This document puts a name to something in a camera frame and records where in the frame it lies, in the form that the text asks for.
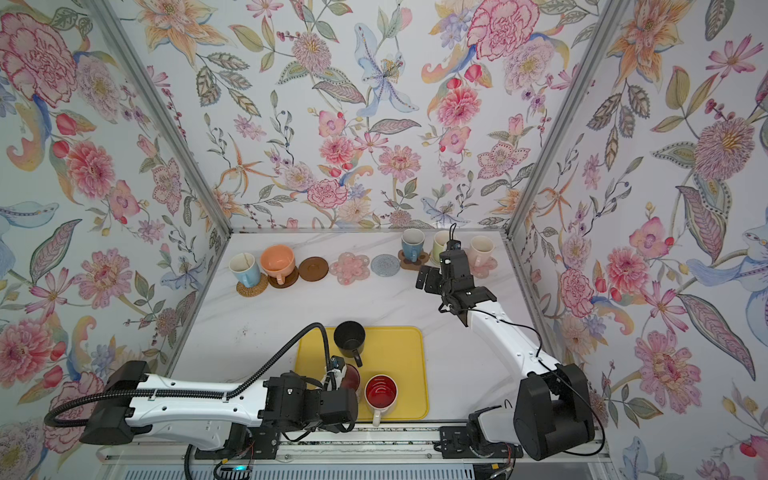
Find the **cream mug pink handle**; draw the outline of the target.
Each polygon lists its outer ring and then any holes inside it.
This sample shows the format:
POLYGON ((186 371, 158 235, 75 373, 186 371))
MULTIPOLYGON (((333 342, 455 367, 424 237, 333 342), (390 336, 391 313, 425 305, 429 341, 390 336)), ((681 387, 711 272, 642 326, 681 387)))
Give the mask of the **cream mug pink handle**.
POLYGON ((473 268, 480 268, 486 264, 495 250, 494 242, 485 235, 477 235, 470 241, 468 258, 473 268))

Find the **brown paw coaster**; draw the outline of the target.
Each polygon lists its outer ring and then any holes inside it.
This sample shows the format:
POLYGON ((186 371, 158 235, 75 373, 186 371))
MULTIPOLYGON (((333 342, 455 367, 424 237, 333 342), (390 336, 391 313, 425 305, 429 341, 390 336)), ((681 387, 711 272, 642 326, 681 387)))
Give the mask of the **brown paw coaster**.
POLYGON ((427 266, 430 261, 430 254, 422 251, 415 262, 410 261, 403 250, 398 252, 400 267, 404 270, 419 271, 423 266, 427 266))

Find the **brown wooden round coaster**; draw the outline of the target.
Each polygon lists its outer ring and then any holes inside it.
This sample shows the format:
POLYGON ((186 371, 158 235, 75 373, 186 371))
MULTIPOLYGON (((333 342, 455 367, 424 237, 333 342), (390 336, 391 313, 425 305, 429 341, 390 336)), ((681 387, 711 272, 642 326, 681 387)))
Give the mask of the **brown wooden round coaster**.
POLYGON ((272 277, 272 276, 268 277, 268 281, 273 288, 285 289, 294 285, 299 278, 300 278, 299 270, 295 268, 289 275, 283 278, 282 283, 279 282, 278 278, 272 277))

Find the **dark brown round coaster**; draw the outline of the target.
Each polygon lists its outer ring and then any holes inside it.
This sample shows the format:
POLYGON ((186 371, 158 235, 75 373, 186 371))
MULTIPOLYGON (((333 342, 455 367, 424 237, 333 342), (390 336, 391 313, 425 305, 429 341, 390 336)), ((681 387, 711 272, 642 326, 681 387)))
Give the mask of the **dark brown round coaster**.
POLYGON ((328 262, 319 256, 304 259, 299 267, 299 276, 306 282, 317 282, 324 279, 329 273, 328 262))

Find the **dusty pink mug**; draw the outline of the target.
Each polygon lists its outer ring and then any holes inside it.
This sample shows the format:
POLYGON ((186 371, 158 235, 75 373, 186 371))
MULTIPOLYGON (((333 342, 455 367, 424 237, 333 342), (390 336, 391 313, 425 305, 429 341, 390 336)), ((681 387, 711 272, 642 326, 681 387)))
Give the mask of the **dusty pink mug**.
POLYGON ((361 375, 354 364, 345 366, 345 373, 341 381, 341 387, 353 390, 355 393, 360 391, 361 375))

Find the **yellow tray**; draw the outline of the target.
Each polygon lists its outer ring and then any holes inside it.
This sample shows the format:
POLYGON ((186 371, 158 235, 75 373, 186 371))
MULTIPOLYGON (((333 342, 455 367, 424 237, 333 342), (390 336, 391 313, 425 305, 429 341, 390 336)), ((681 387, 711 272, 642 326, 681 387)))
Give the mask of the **yellow tray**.
MULTIPOLYGON (((425 419, 430 403, 421 330, 403 326, 366 328, 361 358, 363 366, 358 369, 361 374, 358 422, 370 423, 373 418, 363 393, 367 381, 379 374, 391 377, 398 387, 398 398, 394 407, 383 416, 383 421, 425 419)), ((324 348, 317 330, 300 340, 293 371, 322 380, 325 374, 324 348)))

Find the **woven rattan round coaster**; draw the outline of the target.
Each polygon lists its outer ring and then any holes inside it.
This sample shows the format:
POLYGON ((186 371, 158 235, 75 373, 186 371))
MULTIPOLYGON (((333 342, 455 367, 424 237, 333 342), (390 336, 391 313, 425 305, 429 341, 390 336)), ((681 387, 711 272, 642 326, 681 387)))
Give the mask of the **woven rattan round coaster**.
POLYGON ((253 298, 261 295, 269 287, 269 278, 264 273, 260 274, 260 279, 255 286, 246 287, 242 282, 236 285, 236 292, 245 298, 253 298))

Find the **pink flower coaster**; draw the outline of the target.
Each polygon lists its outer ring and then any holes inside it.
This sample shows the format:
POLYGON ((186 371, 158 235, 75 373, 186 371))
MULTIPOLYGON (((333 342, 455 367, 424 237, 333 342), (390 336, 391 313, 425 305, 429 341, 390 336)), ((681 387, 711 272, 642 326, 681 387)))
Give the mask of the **pink flower coaster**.
POLYGON ((498 267, 498 262, 494 257, 489 257, 484 263, 479 266, 472 266, 470 268, 474 277, 479 279, 488 278, 493 270, 498 267))
POLYGON ((349 286, 369 278, 369 265, 370 259, 366 255, 344 252, 329 266, 329 273, 336 278, 339 284, 349 286))

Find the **black mug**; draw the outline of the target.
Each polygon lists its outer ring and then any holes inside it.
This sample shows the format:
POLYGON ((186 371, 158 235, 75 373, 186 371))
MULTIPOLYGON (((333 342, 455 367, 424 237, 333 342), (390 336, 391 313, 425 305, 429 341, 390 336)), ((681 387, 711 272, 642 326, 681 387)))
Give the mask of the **black mug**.
POLYGON ((364 327, 355 321, 345 321, 334 329, 333 337, 340 353, 345 358, 352 359, 357 368, 362 367, 362 353, 366 340, 364 327))

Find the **orange mug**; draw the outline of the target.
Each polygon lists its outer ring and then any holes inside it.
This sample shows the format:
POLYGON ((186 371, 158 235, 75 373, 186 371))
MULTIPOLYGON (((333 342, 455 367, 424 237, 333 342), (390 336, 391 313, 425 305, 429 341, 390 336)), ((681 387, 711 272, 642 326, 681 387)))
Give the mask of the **orange mug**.
POLYGON ((287 245, 273 245, 262 252, 260 265, 270 280, 284 286, 296 268, 295 254, 287 245))

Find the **cream mug blue handle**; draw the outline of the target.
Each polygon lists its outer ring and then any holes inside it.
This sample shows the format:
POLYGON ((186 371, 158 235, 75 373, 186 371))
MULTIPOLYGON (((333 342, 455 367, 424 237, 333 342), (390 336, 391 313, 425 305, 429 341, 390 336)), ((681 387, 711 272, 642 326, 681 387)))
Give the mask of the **cream mug blue handle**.
POLYGON ((261 281, 261 271, 253 254, 235 254, 229 261, 229 270, 245 288, 253 288, 261 281))

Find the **grey round coaster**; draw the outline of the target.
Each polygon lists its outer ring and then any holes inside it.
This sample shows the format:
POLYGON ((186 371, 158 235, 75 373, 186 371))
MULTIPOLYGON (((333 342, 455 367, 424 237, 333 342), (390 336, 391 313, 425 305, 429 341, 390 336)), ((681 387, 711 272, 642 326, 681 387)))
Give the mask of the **grey round coaster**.
POLYGON ((400 270, 400 261, 396 256, 380 254, 375 256, 370 263, 371 271, 379 277, 392 277, 400 270))

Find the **white mug green handle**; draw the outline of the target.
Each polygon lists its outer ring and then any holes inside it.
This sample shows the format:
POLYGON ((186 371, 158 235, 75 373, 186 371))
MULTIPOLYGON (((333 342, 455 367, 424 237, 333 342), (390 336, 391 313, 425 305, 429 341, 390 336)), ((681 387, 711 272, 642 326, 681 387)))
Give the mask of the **white mug green handle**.
POLYGON ((438 265, 440 263, 440 254, 446 250, 447 243, 450 240, 450 232, 448 230, 441 230, 435 233, 432 242, 432 250, 430 254, 431 261, 438 265))

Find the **red interior white mug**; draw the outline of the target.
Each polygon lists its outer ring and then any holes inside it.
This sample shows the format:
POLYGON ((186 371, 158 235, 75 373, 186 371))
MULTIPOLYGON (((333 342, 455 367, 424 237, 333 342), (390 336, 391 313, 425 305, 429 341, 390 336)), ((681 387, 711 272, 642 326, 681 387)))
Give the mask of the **red interior white mug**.
POLYGON ((364 397, 372 412, 371 423, 379 427, 398 399, 398 386, 388 375, 375 375, 366 383, 364 397))

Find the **white mug blue handle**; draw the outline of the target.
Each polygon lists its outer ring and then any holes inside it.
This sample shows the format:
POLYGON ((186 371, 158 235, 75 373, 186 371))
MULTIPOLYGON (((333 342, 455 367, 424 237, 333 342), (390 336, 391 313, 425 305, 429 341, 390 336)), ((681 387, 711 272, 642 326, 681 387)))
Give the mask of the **white mug blue handle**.
POLYGON ((404 259, 416 263, 423 253, 425 234, 422 230, 409 228, 403 231, 401 236, 401 248, 404 259))

